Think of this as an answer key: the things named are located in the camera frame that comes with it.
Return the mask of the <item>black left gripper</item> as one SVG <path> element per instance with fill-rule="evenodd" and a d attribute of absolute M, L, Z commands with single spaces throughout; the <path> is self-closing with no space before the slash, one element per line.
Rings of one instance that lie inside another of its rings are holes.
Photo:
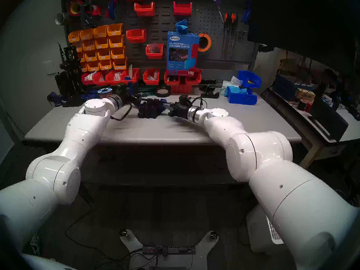
<path fill-rule="evenodd" d="M 136 95 L 130 95 L 128 93 L 124 93 L 123 102 L 125 104 L 132 104 L 135 107 L 140 107 L 142 102 L 142 93 Z"/>

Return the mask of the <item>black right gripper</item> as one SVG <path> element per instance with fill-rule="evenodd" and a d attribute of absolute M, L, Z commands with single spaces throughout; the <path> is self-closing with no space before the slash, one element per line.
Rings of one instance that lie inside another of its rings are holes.
<path fill-rule="evenodd" d="M 190 104 L 182 104 L 180 102 L 176 103 L 164 103 L 164 107 L 168 108 L 169 117 L 179 117 L 179 118 L 188 118 L 188 111 L 190 109 Z"/>

